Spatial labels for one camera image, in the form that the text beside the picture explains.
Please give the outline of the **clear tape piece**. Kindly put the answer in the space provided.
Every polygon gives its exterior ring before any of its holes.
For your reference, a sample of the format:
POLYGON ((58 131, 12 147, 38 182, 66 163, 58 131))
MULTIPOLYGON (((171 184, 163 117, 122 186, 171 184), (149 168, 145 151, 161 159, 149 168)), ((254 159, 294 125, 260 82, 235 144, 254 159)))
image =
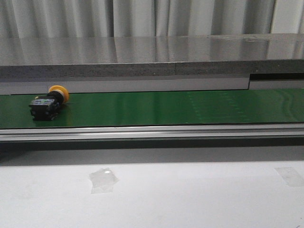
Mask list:
POLYGON ((101 168, 90 173, 89 179, 92 183, 92 194, 111 193, 114 191, 114 185, 119 181, 109 168, 101 168))
POLYGON ((275 168, 289 187, 303 187, 304 178, 292 167, 275 168))

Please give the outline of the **aluminium conveyor frame rail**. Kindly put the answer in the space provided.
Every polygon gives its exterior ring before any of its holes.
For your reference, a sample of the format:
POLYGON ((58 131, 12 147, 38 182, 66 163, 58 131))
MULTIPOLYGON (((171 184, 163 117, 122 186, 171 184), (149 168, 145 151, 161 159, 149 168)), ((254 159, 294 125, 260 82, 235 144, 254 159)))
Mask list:
POLYGON ((303 123, 2 129, 1 142, 302 137, 303 123))

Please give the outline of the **white pleated curtain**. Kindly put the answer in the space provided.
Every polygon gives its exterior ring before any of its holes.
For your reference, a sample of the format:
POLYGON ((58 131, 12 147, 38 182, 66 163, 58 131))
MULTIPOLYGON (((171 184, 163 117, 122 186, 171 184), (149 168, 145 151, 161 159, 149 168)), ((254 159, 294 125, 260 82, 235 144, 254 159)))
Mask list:
POLYGON ((303 33, 301 0, 3 0, 2 38, 303 33))

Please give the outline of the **clear tape piece left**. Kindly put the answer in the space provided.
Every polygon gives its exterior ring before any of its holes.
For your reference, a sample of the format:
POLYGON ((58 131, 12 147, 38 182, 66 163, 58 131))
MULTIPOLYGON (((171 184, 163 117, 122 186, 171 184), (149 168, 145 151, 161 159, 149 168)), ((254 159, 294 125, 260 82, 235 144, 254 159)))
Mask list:
POLYGON ((111 193, 114 191, 114 185, 119 181, 109 168, 101 168, 90 173, 89 179, 92 183, 92 194, 111 193))

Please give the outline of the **dark speckled stone counter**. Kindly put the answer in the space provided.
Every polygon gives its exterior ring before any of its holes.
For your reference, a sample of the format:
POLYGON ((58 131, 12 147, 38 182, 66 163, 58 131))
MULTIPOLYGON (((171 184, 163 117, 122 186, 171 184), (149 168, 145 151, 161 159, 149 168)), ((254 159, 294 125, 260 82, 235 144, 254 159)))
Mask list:
POLYGON ((302 34, 3 38, 0 92, 301 88, 302 34))

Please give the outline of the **yellow push button switch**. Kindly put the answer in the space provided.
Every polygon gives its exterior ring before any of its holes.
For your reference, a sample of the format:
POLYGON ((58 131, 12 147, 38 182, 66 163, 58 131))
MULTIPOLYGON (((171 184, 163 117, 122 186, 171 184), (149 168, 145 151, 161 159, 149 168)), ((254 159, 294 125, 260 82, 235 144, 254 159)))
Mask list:
POLYGON ((36 96, 29 104, 35 121, 51 121, 59 113, 61 106, 69 100, 69 91, 60 85, 53 85, 45 96, 36 96))

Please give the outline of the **clear tape piece right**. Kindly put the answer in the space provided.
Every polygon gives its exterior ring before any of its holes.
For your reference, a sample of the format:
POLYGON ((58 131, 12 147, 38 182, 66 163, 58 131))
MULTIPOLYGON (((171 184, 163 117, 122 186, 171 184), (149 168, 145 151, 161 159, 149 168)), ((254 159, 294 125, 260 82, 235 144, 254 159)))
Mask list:
POLYGON ((275 168, 289 187, 303 187, 304 178, 292 167, 275 168))

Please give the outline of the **green conveyor belt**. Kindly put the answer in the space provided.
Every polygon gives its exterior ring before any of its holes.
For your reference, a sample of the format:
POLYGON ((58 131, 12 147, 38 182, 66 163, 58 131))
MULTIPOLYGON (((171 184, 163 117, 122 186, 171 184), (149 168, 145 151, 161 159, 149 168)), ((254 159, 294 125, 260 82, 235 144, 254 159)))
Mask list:
POLYGON ((35 121, 34 95, 0 98, 2 129, 136 125, 301 123, 301 88, 71 94, 52 121, 35 121))

